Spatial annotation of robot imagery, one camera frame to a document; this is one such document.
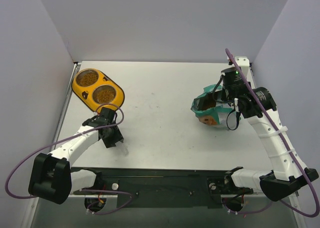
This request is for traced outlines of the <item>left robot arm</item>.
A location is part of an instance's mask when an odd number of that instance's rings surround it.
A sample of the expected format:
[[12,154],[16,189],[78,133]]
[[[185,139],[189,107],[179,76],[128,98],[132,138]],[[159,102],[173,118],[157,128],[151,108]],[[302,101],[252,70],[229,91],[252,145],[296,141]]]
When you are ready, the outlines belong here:
[[63,140],[62,145],[47,154],[39,153],[33,162],[29,194],[60,205],[73,192],[97,192],[103,188],[99,172],[91,168],[71,171],[71,168],[98,141],[102,141],[106,148],[124,141],[116,122],[119,110],[117,105],[111,108],[100,106],[97,115],[85,120],[72,137]]

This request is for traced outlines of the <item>clear plastic scoop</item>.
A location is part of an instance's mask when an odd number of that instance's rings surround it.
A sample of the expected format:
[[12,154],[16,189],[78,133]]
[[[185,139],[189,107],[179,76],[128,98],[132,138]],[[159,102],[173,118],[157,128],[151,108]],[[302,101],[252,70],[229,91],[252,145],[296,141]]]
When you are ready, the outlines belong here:
[[129,154],[129,150],[128,150],[127,145],[121,144],[121,145],[119,146],[119,149],[120,149],[121,153],[122,153],[124,156],[127,156],[127,155]]

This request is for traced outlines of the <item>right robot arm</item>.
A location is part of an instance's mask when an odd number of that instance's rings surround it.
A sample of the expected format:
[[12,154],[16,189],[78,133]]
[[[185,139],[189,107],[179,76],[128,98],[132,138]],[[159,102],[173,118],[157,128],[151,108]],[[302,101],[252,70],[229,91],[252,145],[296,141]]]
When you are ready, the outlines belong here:
[[318,179],[317,170],[302,162],[292,144],[285,147],[281,136],[285,137],[288,129],[281,124],[271,93],[264,87],[249,90],[235,67],[222,70],[221,79],[220,100],[231,102],[233,110],[253,127],[272,165],[271,171],[236,168],[230,172],[233,184],[260,190],[277,202],[307,185],[303,172],[312,182]]

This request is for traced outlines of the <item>green pet food bag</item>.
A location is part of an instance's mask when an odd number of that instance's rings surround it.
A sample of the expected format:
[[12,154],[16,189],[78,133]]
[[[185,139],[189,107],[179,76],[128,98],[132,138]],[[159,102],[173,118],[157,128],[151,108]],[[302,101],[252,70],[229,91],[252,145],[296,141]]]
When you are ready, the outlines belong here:
[[193,100],[190,110],[202,124],[235,130],[241,118],[237,118],[237,113],[230,105],[218,102],[218,92],[222,91],[222,86],[219,85],[214,91],[215,86],[205,87],[203,93]]

